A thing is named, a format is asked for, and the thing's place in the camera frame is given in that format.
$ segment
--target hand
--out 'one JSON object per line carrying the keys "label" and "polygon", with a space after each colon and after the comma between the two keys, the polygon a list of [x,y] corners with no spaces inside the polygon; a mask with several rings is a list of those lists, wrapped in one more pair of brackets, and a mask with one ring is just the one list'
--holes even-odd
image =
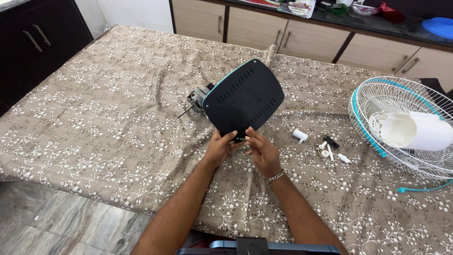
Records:
{"label": "hand", "polygon": [[207,151],[203,156],[202,161],[205,161],[209,166],[212,166],[213,169],[216,169],[221,165],[227,158],[230,151],[238,148],[245,142],[232,143],[231,140],[237,135],[237,131],[233,131],[224,135],[220,135],[220,131],[217,128],[214,128],[214,133],[212,134],[211,141],[207,147]]}
{"label": "hand", "polygon": [[280,167],[280,151],[257,131],[249,127],[246,130],[246,144],[250,146],[247,155],[253,154],[253,162],[261,174],[269,179],[282,171]]}

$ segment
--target cabinet handle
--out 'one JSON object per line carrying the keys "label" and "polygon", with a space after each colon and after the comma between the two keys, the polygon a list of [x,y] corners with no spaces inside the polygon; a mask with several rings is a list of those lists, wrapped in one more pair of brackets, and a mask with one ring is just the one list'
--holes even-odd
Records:
{"label": "cabinet handle", "polygon": [[288,44],[289,36],[291,35],[291,31],[288,32],[288,37],[286,37],[286,41],[283,45],[283,48],[286,48],[286,45]]}
{"label": "cabinet handle", "polygon": [[277,38],[275,38],[275,45],[277,45],[277,42],[279,41],[280,32],[281,30],[279,30],[279,32],[277,33]]}
{"label": "cabinet handle", "polygon": [[31,37],[30,33],[27,32],[27,31],[23,31],[25,33],[26,36],[28,36],[28,38],[30,39],[30,41],[34,44],[34,47],[36,49],[38,49],[39,52],[42,52],[43,50],[41,49],[41,47],[36,43],[36,41],[33,39],[33,37]]}
{"label": "cabinet handle", "polygon": [[222,19],[222,16],[219,16],[219,25],[217,26],[217,33],[221,33],[222,31],[220,31],[220,20]]}
{"label": "cabinet handle", "polygon": [[409,68],[407,68],[407,70],[401,71],[401,73],[402,73],[402,74],[405,74],[405,73],[409,72],[409,70],[410,70],[411,68],[413,68],[413,67],[415,66],[415,64],[418,63],[419,61],[420,61],[419,58],[415,58],[414,61],[413,61],[413,63],[412,63],[412,65],[410,65]]}
{"label": "cabinet handle", "polygon": [[44,38],[44,42],[50,46],[49,40],[47,40],[47,37],[44,35],[44,33],[41,31],[41,29],[37,25],[32,25],[36,30],[41,34],[41,36]]}
{"label": "cabinet handle", "polygon": [[406,59],[407,59],[408,57],[409,57],[408,55],[404,56],[404,57],[403,57],[403,61],[401,61],[401,63],[400,63],[397,67],[392,68],[392,71],[396,71],[396,70],[400,69],[400,67],[403,66],[403,64],[406,62]]}

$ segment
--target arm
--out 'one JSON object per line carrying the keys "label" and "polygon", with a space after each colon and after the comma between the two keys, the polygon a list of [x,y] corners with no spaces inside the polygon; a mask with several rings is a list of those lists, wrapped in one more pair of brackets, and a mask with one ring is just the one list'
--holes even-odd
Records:
{"label": "arm", "polygon": [[244,144],[243,142],[229,144],[236,134],[237,131],[233,131],[221,137],[220,132],[214,129],[204,157],[147,225],[132,250],[132,255],[174,255],[183,246],[214,170],[225,161],[230,150]]}
{"label": "arm", "polygon": [[[247,154],[253,154],[253,161],[258,170],[267,179],[279,174],[282,168],[278,148],[251,127],[246,130],[246,134],[246,144],[251,148]],[[296,243],[334,245],[342,255],[347,255],[340,240],[319,218],[286,174],[271,182],[270,186],[285,212]]]}

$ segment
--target silver bracelet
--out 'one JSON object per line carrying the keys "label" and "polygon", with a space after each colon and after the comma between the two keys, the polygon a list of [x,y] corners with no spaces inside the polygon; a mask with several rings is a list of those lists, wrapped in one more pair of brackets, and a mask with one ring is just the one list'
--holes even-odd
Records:
{"label": "silver bracelet", "polygon": [[282,169],[282,171],[278,175],[271,177],[269,180],[267,180],[267,185],[269,185],[269,183],[275,181],[276,179],[282,177],[283,174],[284,174],[284,171]]}

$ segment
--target tablecloth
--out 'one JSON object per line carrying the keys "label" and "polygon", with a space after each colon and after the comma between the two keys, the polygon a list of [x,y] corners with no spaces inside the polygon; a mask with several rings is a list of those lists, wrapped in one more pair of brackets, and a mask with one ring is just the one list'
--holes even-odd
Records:
{"label": "tablecloth", "polygon": [[[115,26],[0,118],[1,179],[153,215],[203,157],[213,131],[204,114],[176,118],[187,94],[251,58],[270,67],[285,93],[261,133],[351,254],[453,253],[453,188],[396,193],[432,182],[380,158],[349,120],[352,91],[380,74],[276,54],[275,46],[261,51]],[[309,135],[306,142],[298,144],[295,128]],[[321,159],[314,148],[323,135],[352,162]],[[233,151],[216,170],[194,228],[292,242],[277,198],[246,151]]]}

